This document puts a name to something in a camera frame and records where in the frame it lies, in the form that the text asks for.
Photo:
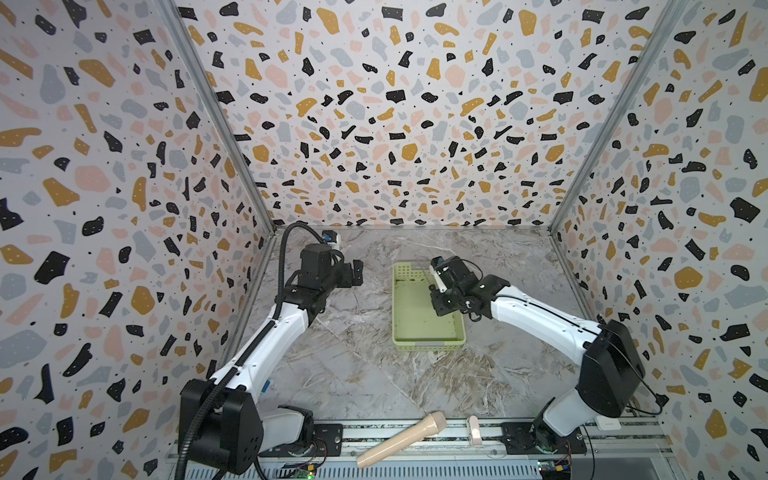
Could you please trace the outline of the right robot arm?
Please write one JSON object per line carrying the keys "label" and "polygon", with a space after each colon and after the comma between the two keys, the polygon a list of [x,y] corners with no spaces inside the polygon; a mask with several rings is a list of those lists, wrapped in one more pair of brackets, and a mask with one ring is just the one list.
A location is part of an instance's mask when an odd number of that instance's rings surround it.
{"label": "right robot arm", "polygon": [[628,328],[580,318],[545,304],[496,276],[478,277],[469,262],[452,256],[430,261],[430,299],[439,316],[454,312],[512,325],[564,354],[579,368],[575,386],[550,400],[531,422],[532,446],[555,451],[581,425],[619,418],[637,389],[648,388],[645,369]]}

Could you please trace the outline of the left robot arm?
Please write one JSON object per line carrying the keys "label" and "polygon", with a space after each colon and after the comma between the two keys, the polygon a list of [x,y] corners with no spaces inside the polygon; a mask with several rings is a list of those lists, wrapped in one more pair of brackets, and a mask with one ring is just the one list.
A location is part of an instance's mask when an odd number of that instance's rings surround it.
{"label": "left robot arm", "polygon": [[175,478],[185,478],[192,462],[222,478],[259,468],[260,455],[272,449],[297,455],[317,450],[311,411],[281,405],[262,413],[258,400],[330,294],[362,285],[364,264],[346,260],[334,242],[305,246],[300,260],[298,270],[280,275],[275,303],[246,344],[208,379],[193,379],[182,389]]}

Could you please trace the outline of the light green plastic bin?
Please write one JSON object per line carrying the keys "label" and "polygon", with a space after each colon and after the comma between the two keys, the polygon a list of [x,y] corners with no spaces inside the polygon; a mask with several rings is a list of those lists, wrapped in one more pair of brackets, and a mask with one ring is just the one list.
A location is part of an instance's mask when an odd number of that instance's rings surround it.
{"label": "light green plastic bin", "polygon": [[436,282],[423,261],[398,261],[392,266],[392,341],[397,351],[452,351],[466,343],[459,312],[438,316],[431,302]]}

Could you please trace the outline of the small white plastic clip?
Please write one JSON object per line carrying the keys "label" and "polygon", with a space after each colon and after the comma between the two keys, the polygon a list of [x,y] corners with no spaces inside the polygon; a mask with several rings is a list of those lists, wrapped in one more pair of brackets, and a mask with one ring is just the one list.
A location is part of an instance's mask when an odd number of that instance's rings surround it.
{"label": "small white plastic clip", "polygon": [[470,444],[473,447],[481,447],[483,445],[483,437],[477,416],[471,415],[467,418],[467,430]]}

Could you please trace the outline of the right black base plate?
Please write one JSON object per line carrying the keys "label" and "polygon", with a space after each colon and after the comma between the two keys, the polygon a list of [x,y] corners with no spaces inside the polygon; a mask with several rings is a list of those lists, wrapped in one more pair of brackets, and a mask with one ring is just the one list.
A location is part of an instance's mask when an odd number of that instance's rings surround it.
{"label": "right black base plate", "polygon": [[508,455],[565,455],[586,454],[585,436],[577,428],[567,437],[536,436],[533,423],[508,421],[500,424],[501,442]]}

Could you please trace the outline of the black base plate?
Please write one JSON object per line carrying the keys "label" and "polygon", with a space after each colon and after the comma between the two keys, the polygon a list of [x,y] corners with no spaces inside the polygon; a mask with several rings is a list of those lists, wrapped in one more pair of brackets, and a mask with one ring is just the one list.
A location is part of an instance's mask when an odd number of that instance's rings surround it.
{"label": "black base plate", "polygon": [[501,442],[508,455],[565,455],[586,454],[585,436],[577,428],[567,437],[536,436],[533,423],[508,421],[500,424]]}
{"label": "black base plate", "polygon": [[334,458],[341,456],[344,426],[342,423],[319,423],[313,426],[308,440],[299,439],[262,450],[259,458]]}

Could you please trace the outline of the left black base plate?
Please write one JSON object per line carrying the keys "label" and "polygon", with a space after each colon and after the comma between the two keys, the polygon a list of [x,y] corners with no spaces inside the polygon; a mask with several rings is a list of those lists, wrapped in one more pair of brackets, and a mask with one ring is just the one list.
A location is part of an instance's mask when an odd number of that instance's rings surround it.
{"label": "left black base plate", "polygon": [[319,423],[313,426],[308,440],[299,439],[262,450],[259,458],[334,458],[341,456],[344,426],[342,423]]}

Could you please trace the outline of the aluminium rail frame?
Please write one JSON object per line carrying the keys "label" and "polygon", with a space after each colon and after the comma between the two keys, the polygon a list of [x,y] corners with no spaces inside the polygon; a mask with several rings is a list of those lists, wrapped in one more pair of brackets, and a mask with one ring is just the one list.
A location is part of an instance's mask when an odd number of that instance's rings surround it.
{"label": "aluminium rail frame", "polygon": [[580,427],[586,454],[508,455],[502,422],[480,420],[483,445],[469,441],[467,421],[450,419],[446,428],[370,467],[356,458],[415,425],[415,420],[328,420],[344,426],[340,457],[259,458],[244,479],[682,479],[685,474],[654,420],[621,418],[608,430],[595,422]]}

